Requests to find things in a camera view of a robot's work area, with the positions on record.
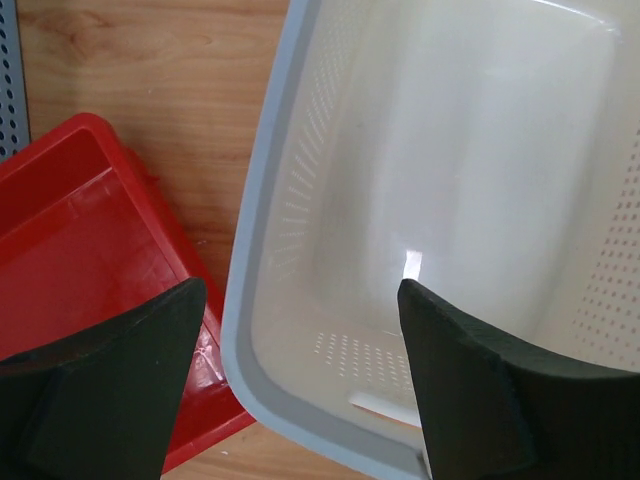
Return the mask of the red plastic tray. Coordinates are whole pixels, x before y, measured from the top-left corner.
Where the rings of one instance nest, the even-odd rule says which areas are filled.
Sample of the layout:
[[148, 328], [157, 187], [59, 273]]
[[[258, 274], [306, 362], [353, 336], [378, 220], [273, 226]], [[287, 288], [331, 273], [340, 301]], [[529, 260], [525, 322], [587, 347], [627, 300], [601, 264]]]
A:
[[1, 355], [26, 352], [198, 277], [207, 301], [164, 467], [252, 423], [225, 378], [223, 295], [138, 156], [78, 114], [1, 165]]

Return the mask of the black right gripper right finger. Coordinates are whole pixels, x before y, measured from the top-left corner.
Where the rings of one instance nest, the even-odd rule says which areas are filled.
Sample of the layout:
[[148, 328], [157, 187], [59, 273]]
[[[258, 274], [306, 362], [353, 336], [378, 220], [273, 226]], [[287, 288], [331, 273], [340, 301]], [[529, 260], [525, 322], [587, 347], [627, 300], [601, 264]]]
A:
[[635, 479], [639, 377], [535, 346], [405, 279], [401, 330], [436, 479]]

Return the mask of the grey perforated metal rail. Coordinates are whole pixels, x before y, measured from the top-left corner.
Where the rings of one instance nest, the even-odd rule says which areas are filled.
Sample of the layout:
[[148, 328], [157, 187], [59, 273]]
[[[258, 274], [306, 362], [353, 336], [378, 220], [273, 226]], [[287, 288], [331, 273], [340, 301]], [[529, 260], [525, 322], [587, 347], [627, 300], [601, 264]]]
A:
[[31, 141], [17, 4], [0, 1], [0, 154], [4, 162]]

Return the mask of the large cream perforated container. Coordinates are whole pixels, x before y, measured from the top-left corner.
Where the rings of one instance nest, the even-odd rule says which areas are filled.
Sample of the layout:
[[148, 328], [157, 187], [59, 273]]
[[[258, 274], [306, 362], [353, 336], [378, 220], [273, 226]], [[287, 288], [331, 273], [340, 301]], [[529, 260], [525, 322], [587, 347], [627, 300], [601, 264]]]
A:
[[397, 293], [639, 377], [639, 5], [294, 1], [221, 334], [260, 423], [436, 479]]

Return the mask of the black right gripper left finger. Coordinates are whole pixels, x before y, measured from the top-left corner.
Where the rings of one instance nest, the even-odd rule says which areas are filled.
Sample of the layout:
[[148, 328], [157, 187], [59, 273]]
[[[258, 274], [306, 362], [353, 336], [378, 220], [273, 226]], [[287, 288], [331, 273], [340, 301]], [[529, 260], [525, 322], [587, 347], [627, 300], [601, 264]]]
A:
[[2, 478], [160, 478], [206, 299], [189, 278], [3, 360]]

